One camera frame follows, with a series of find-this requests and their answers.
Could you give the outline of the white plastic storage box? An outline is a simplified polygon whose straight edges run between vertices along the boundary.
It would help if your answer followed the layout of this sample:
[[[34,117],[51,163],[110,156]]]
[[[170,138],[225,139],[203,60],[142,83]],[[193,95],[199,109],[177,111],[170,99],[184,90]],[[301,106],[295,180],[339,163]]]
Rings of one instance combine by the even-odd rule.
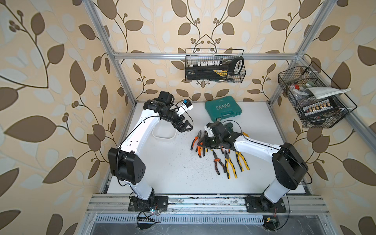
[[[153,129],[152,136],[159,141],[171,141],[178,133],[170,122],[160,121]]]

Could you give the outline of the yellow black combination pliers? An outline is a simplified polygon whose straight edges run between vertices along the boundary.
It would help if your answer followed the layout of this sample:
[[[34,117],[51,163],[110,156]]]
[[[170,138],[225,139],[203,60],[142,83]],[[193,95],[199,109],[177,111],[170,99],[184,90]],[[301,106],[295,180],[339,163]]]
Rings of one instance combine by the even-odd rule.
[[[231,178],[230,172],[232,171],[234,177],[237,179],[238,176],[237,176],[237,173],[236,173],[236,170],[235,170],[234,164],[233,164],[232,161],[231,161],[231,158],[230,158],[230,156],[229,156],[228,151],[226,151],[226,150],[224,151],[224,156],[225,156],[225,167],[226,167],[227,178],[228,178],[228,179]]]
[[[236,151],[236,159],[241,172],[243,172],[244,169],[250,170],[248,163],[241,152]]]

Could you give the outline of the orange handled long-nose pliers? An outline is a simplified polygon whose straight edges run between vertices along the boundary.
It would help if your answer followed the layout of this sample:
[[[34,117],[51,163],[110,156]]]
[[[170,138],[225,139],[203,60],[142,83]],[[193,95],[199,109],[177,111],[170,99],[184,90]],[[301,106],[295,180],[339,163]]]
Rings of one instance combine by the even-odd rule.
[[[220,171],[219,171],[219,168],[218,168],[218,165],[220,165],[221,168],[223,169],[223,172],[226,174],[227,173],[226,166],[222,163],[221,159],[218,158],[218,156],[217,156],[217,154],[215,153],[214,150],[212,151],[212,153],[213,153],[213,156],[214,156],[214,169],[215,169],[216,173],[218,175],[220,175]]]

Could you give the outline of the orange black combination pliers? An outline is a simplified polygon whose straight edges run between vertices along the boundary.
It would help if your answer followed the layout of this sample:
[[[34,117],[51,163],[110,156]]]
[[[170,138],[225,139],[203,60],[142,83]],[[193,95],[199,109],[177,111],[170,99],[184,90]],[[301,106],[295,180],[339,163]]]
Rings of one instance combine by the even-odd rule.
[[[196,137],[194,138],[194,140],[192,141],[191,150],[193,150],[193,148],[196,146],[195,144],[199,143],[201,139],[202,139],[202,131],[200,130],[198,134],[196,135]]]

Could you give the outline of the small orange black pliers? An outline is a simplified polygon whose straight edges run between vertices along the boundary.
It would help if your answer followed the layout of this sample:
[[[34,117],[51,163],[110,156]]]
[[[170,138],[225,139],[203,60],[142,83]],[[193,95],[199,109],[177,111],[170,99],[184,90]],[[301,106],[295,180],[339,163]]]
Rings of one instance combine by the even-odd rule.
[[[203,141],[200,141],[197,144],[196,151],[197,151],[197,154],[198,154],[199,158],[202,158],[203,156],[206,155],[206,150],[205,150],[205,146],[204,146],[204,142]]]

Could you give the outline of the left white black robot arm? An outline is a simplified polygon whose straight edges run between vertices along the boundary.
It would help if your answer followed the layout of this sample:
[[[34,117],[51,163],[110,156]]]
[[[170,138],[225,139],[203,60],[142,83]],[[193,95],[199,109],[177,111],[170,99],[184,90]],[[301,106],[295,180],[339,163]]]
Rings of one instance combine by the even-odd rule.
[[[154,189],[143,180],[146,165],[140,155],[149,135],[161,120],[170,123],[180,133],[193,130],[193,121],[183,116],[193,108],[192,102],[185,99],[177,106],[174,101],[174,96],[164,91],[157,98],[146,101],[134,129],[118,148],[111,148],[108,152],[110,171],[119,185],[130,186],[137,199],[148,203],[153,201]]]

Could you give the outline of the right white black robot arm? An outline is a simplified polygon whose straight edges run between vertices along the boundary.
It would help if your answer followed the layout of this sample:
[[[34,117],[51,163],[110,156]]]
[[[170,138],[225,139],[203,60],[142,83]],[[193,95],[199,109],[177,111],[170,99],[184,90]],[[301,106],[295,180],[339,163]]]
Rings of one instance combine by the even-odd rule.
[[[289,191],[297,189],[308,174],[308,166],[290,143],[273,145],[253,140],[244,132],[207,129],[199,131],[197,147],[201,155],[207,149],[223,149],[223,152],[234,151],[239,157],[246,153],[270,163],[275,178],[258,197],[259,203],[265,206],[277,204]]]

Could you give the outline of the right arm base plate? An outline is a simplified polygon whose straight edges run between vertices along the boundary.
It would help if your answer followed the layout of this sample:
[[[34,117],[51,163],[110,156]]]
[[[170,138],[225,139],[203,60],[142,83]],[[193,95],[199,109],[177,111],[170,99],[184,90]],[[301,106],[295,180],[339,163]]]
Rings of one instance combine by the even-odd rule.
[[[264,195],[248,195],[245,197],[245,205],[247,212],[287,212],[282,198],[277,203],[272,203]]]

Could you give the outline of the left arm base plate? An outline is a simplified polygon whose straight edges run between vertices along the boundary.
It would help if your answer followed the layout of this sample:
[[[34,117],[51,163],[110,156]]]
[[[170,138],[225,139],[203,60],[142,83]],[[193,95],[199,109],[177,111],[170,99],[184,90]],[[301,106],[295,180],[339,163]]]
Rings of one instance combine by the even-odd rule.
[[[128,210],[130,212],[148,212],[152,210],[165,212],[167,211],[167,207],[168,196],[151,195],[148,200],[142,200],[136,196],[131,196]]]

